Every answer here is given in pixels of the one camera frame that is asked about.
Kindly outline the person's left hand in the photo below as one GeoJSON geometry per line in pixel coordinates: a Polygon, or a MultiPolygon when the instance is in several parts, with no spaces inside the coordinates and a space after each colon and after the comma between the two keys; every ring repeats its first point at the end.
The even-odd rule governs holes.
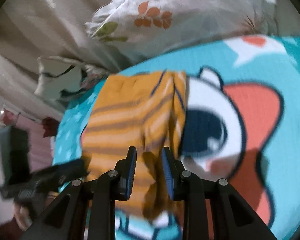
{"type": "MultiPolygon", "coordinates": [[[[46,209],[52,201],[58,196],[56,192],[49,192],[44,200],[44,209],[46,209]]],[[[29,208],[25,205],[13,202],[14,219],[22,231],[26,231],[32,224],[29,208]]]]}

